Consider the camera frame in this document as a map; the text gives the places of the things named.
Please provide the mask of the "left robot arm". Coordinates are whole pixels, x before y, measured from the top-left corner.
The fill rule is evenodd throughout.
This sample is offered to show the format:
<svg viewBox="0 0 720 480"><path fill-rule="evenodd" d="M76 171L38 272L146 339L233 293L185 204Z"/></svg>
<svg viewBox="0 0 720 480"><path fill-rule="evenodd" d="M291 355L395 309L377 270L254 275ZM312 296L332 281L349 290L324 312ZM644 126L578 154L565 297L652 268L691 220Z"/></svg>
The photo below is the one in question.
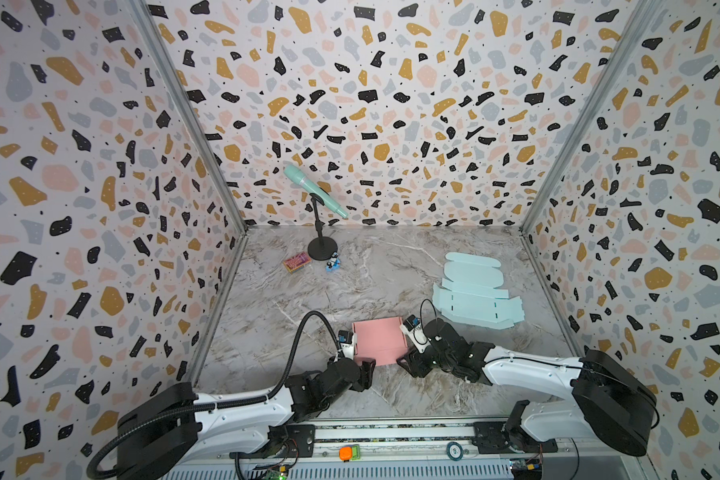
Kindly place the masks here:
<svg viewBox="0 0 720 480"><path fill-rule="evenodd" d="M273 397L264 389L229 395L196 393L179 383L118 421L118 479L158 479L175 465L216 454L273 456L290 442L292 423L317 418L347 391L372 385L376 361L340 358L323 371L289 376Z"/></svg>

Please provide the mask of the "pink paper box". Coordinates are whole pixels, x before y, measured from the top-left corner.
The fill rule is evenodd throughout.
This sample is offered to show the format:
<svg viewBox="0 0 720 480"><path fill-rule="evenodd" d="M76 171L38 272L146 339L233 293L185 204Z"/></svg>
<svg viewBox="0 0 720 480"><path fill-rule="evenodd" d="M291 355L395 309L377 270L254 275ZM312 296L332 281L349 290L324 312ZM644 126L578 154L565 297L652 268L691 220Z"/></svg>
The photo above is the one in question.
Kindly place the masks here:
<svg viewBox="0 0 720 480"><path fill-rule="evenodd" d="M401 326L401 317L355 322L352 325L356 337L355 357L375 360L376 366L395 364L409 348Z"/></svg>

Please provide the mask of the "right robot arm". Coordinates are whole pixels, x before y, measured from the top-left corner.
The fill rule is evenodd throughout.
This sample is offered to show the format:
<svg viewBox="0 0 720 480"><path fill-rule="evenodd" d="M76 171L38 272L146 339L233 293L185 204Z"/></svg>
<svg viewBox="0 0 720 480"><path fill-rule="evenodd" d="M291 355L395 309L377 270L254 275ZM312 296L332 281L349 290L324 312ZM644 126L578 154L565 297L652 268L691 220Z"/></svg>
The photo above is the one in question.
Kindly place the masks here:
<svg viewBox="0 0 720 480"><path fill-rule="evenodd" d="M558 438L596 438L621 454L646 455L660 420L656 397L607 353L590 349L562 358L515 352L469 342L442 318L423 323L409 316L400 330L412 345L397 363L414 378L439 369L467 383L552 396L546 403L515 403L500 429L511 449L538 453Z"/></svg>

